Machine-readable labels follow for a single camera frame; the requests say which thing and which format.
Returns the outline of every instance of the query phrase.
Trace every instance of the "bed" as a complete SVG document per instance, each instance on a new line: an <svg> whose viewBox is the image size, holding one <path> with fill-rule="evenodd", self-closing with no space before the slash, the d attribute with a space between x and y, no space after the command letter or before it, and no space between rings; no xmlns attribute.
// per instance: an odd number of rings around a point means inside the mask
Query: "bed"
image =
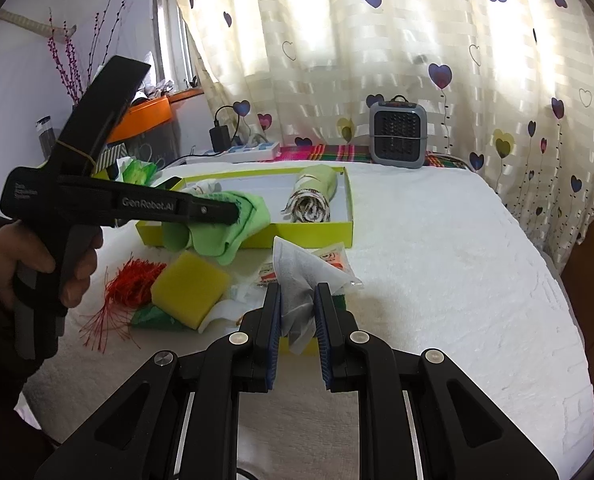
<svg viewBox="0 0 594 480"><path fill-rule="evenodd" d="M519 224L469 171L344 166L354 203L348 255L365 285L346 301L359 327L403 351L445 351L568 480L592 451L592 385L566 298ZM166 170L162 180L233 168L183 166ZM85 348L78 329L102 303L106 268L114 275L130 254L174 257L144 247L133 222L104 234L100 268L68 316L58 355L26 388L38 420L58 440L155 351L183 355L222 335L210 327L201 335L133 330L135 342L111 335L104 354ZM229 272L251 280L269 256L240 251ZM358 477L356 396L325 391L317 358L282 354L275 390L243 394L239 424L238 460L260 480Z"/></svg>

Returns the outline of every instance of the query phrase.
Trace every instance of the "power strip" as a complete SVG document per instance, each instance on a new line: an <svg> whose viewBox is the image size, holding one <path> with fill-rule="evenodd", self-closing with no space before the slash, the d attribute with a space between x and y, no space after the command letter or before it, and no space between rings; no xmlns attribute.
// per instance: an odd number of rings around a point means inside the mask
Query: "power strip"
<svg viewBox="0 0 594 480"><path fill-rule="evenodd" d="M278 142L264 142L258 146L233 146L221 155L216 154L214 150L206 150L203 153L195 153L195 155L204 156L187 156L186 164L196 162L264 162L275 160L280 155L279 148Z"/></svg>

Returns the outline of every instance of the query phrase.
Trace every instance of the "bolt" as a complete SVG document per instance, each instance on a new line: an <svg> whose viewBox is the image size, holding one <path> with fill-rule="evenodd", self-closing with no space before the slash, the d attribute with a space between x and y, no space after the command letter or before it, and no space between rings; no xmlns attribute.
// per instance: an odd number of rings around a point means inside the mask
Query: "bolt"
<svg viewBox="0 0 594 480"><path fill-rule="evenodd" d="M172 352L169 352L168 350L157 352L153 358L153 361L155 362L155 365L158 366L169 365L173 361Z"/></svg>
<svg viewBox="0 0 594 480"><path fill-rule="evenodd" d="M426 359L438 365L439 363L443 363L443 354L438 350L429 350L426 352Z"/></svg>
<svg viewBox="0 0 594 480"><path fill-rule="evenodd" d="M248 341L248 334L246 332L235 332L230 334L228 338L233 345L243 345Z"/></svg>
<svg viewBox="0 0 594 480"><path fill-rule="evenodd" d="M356 330L350 334L350 341L357 344L367 343L370 336L362 330Z"/></svg>

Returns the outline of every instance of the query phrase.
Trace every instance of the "space heater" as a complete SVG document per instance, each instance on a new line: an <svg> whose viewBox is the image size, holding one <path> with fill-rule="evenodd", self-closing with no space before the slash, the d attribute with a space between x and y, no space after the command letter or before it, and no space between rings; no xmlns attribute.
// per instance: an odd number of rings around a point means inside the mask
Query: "space heater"
<svg viewBox="0 0 594 480"><path fill-rule="evenodd" d="M386 166L420 168L428 141L426 110L416 103L378 102L370 107L370 155Z"/></svg>

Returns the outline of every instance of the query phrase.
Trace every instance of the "person's hand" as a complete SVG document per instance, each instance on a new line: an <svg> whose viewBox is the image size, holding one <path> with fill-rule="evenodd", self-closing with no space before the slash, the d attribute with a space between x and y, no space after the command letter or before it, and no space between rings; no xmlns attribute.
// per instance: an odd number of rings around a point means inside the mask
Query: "person's hand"
<svg viewBox="0 0 594 480"><path fill-rule="evenodd" d="M96 270L96 249L104 243L99 229L90 248L81 256L70 278L61 292L61 303L73 308L90 286L90 275ZM17 262L37 272L53 272L55 260L39 237L21 222L8 224L0 229L0 301L8 309L14 304L13 276Z"/></svg>

